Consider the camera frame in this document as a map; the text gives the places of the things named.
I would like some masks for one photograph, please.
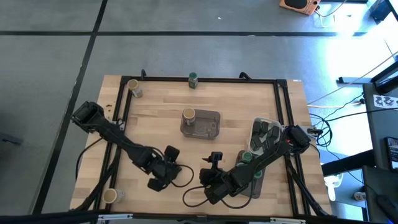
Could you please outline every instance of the gray floor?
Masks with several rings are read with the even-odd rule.
[[[21,146],[0,142],[3,215],[29,209],[87,41],[0,36],[0,132],[24,140]]]
[[[92,30],[100,4],[0,1],[0,30]],[[142,68],[153,76],[237,77],[245,71],[253,78],[301,79],[312,101],[337,88],[336,77],[358,77],[391,55],[379,35],[349,37],[375,29],[368,7],[344,5],[335,25],[322,29],[317,16],[281,9],[273,1],[109,0],[100,30],[344,32],[340,37],[97,37],[76,105],[97,99],[103,75],[138,75]],[[329,10],[322,4],[322,13]],[[0,132],[25,141],[22,146],[0,142],[2,215],[28,212],[87,43],[88,37],[0,36]],[[342,105],[360,93],[349,87],[316,104]],[[336,116],[361,110],[347,108]],[[324,116],[332,110],[310,111]],[[350,155],[371,148],[366,116],[332,125],[331,151]],[[86,137],[70,126],[44,212],[68,209]]]

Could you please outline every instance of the orange device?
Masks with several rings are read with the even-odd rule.
[[[279,6],[307,15],[312,15],[320,0],[280,0]]]

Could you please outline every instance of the black floor stripe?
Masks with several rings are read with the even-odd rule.
[[[0,35],[35,36],[238,36],[238,37],[361,37],[367,32],[239,32],[239,31],[0,31]]]
[[[366,32],[238,32],[238,31],[100,31],[100,36],[256,36],[256,37],[361,37]]]
[[[106,7],[106,3],[108,0],[103,0],[101,3],[101,7],[99,9],[99,13],[93,28],[93,31],[91,32],[91,37],[90,40],[88,41],[87,49],[83,57],[83,61],[81,63],[80,71],[79,74],[76,78],[75,86],[73,86],[72,94],[70,96],[67,108],[65,110],[65,113],[63,115],[60,128],[58,129],[58,133],[56,135],[56,138],[54,140],[51,153],[50,153],[50,160],[48,161],[46,167],[45,167],[45,174],[42,177],[42,181],[40,181],[40,190],[37,196],[34,198],[35,203],[32,208],[32,213],[33,214],[40,214],[42,213],[43,206],[45,203],[45,199],[47,197],[47,193],[49,192],[50,186],[51,186],[51,181],[55,172],[55,168],[57,166],[63,142],[65,140],[65,137],[67,135],[69,123],[70,123],[70,118],[73,114],[73,110],[75,109],[76,101],[80,92],[81,84],[83,83],[83,79],[86,73],[87,65],[88,62],[90,61],[91,53],[93,51],[96,35],[95,32],[98,31],[101,25],[102,18],[104,16],[104,11]]]
[[[0,31],[0,35],[87,36],[91,31]]]

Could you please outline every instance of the paper cup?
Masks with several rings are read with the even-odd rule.
[[[143,96],[142,89],[140,88],[137,80],[130,80],[127,82],[127,87],[132,92],[135,98],[140,98]]]
[[[118,203],[124,198],[124,192],[119,189],[106,189],[102,199],[105,203]]]
[[[188,126],[192,126],[195,122],[195,110],[193,108],[186,108],[182,112],[184,120]]]

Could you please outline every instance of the green bottle cap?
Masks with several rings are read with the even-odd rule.
[[[260,170],[259,172],[256,172],[256,174],[254,174],[254,178],[258,179],[262,176],[262,170]]]
[[[242,162],[250,162],[253,159],[253,155],[250,152],[244,152],[242,155]]]

